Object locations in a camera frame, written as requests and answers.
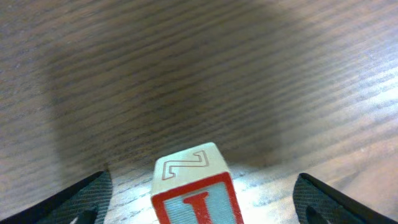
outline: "alphabet block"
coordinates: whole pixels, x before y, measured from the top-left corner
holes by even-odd
[[[243,223],[230,172],[212,142],[158,159],[152,183],[161,224]]]

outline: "block face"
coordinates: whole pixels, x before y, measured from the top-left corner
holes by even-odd
[[[243,223],[229,172],[153,195],[152,204],[161,224]]]
[[[222,172],[229,170],[212,142],[176,152],[156,161],[152,195]]]
[[[210,215],[210,220],[213,223],[236,223],[224,182],[209,185],[200,190],[165,200],[165,209],[167,215],[169,216],[170,222],[173,224],[199,224],[197,222],[192,205],[189,203],[184,203],[183,200],[202,192],[208,193],[207,197],[205,198],[205,203]]]

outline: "red letter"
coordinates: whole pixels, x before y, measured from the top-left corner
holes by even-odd
[[[203,192],[183,200],[184,203],[189,203],[193,207],[195,216],[197,217],[199,224],[212,224],[210,219],[209,211],[206,207],[205,197],[209,195],[208,192]]]

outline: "wood grain surface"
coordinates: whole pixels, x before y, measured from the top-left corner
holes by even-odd
[[[308,172],[398,220],[395,1],[0,2],[0,219],[109,169],[157,223],[157,158],[217,143],[246,223]]]

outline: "letter block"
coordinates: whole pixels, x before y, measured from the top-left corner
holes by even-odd
[[[243,223],[228,167],[212,142],[158,159],[151,200],[161,224]]]

